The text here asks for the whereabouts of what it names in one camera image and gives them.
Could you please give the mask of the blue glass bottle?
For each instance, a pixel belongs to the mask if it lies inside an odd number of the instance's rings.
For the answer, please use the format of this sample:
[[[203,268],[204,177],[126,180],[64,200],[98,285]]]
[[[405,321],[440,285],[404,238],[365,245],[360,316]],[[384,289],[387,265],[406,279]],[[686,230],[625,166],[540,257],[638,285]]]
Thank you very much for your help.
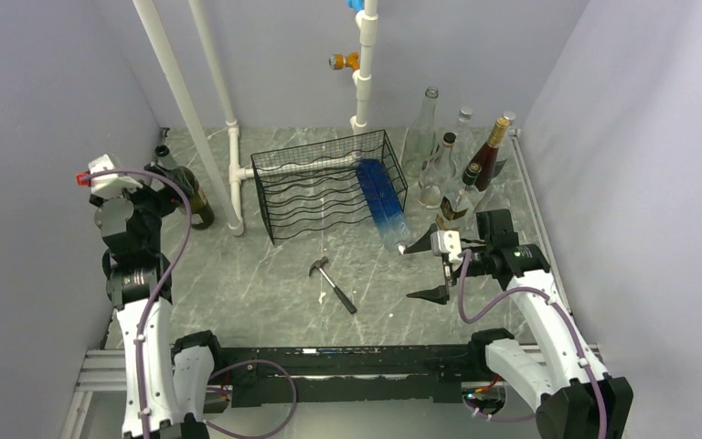
[[[404,254],[413,235],[385,167],[377,159],[362,159],[356,178],[384,247]]]

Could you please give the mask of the dark bottle black capsule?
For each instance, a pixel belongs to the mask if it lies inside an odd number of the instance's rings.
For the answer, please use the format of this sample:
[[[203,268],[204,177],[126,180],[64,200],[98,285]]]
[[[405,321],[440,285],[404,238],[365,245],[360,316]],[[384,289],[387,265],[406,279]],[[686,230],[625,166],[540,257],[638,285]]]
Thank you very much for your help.
[[[481,194],[476,187],[481,167],[470,162],[458,178],[446,182],[441,189],[441,201],[435,217],[439,230],[467,230]]]

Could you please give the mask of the dark bottle silver capsule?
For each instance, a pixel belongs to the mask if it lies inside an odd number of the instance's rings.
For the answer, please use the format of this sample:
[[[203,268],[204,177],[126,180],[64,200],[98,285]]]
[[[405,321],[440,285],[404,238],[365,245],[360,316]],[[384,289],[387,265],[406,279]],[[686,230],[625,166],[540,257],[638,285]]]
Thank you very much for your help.
[[[192,228],[208,229],[214,223],[216,216],[195,174],[188,167],[179,165],[166,145],[158,145],[154,149],[154,157],[160,166],[172,170],[176,176],[180,175],[179,180],[190,187],[187,196],[191,207]]]

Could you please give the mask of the clear bottle black cap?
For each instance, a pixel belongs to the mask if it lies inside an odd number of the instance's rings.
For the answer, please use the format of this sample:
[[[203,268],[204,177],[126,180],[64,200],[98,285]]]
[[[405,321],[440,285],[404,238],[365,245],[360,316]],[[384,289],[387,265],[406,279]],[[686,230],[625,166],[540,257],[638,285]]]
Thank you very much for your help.
[[[442,198],[441,189],[455,174],[452,148],[456,133],[447,132],[437,146],[435,153],[423,164],[418,179],[419,203],[426,209],[436,209]]]

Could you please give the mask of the clear bottle black gold label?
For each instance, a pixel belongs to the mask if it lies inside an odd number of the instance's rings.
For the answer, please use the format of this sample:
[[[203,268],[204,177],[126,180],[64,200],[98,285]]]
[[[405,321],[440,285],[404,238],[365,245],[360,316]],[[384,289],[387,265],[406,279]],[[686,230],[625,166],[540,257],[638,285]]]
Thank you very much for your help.
[[[424,92],[420,111],[414,122],[409,126],[401,160],[405,177],[415,179],[420,175],[422,164],[432,154],[435,144],[435,111],[439,89],[428,87]]]

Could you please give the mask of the dark bottle gold foil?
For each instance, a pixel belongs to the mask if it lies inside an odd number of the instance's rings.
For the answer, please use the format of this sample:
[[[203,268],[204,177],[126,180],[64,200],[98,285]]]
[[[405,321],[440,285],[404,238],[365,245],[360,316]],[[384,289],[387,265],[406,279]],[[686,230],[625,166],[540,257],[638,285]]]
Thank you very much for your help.
[[[499,148],[505,138],[512,119],[502,115],[495,121],[495,125],[480,149],[470,159],[467,168],[475,169],[476,179],[474,186],[478,191],[485,191],[491,184],[495,174],[495,167]]]

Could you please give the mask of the clear round glass bottle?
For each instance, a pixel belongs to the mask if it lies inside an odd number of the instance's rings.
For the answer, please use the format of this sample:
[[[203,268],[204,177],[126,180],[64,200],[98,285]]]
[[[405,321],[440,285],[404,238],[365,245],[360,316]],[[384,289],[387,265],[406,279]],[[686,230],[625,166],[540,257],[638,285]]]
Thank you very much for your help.
[[[476,151],[476,141],[471,126],[472,117],[473,109],[463,105],[460,108],[457,122],[451,129],[451,132],[456,136],[452,147],[452,159],[458,173],[471,161]]]

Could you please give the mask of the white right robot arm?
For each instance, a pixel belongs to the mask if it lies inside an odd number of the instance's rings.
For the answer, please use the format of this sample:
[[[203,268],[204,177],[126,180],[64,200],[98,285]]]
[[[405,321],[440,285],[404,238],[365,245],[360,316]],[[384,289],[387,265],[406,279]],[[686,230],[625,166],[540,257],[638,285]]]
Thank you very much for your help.
[[[546,256],[520,242],[507,209],[476,213],[478,242],[431,226],[401,254],[441,258],[445,283],[415,297],[444,305],[457,287],[460,319],[474,324],[506,298],[513,300],[543,357],[526,353],[503,328],[473,334],[467,367],[479,380],[500,377],[527,403],[542,438],[620,438],[633,402],[624,377],[614,377],[566,310]]]

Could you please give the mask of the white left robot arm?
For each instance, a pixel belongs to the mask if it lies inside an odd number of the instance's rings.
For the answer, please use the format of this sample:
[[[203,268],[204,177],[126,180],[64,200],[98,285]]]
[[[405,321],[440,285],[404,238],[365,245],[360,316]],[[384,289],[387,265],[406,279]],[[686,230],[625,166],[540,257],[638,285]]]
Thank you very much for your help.
[[[179,353],[174,370],[170,316],[173,263],[161,251],[162,219],[173,211],[163,191],[149,187],[97,190],[90,203],[107,249],[106,293],[124,343],[126,405],[122,438],[206,438],[205,384],[219,381],[225,357],[209,346]]]

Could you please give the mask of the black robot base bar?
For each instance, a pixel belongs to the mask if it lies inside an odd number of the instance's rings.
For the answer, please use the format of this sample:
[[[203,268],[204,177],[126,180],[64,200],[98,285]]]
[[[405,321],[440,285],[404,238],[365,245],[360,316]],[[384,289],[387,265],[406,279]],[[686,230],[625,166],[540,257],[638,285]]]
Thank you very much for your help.
[[[234,408],[289,402],[459,403],[464,394],[497,383],[463,344],[223,348],[210,384],[229,394]]]

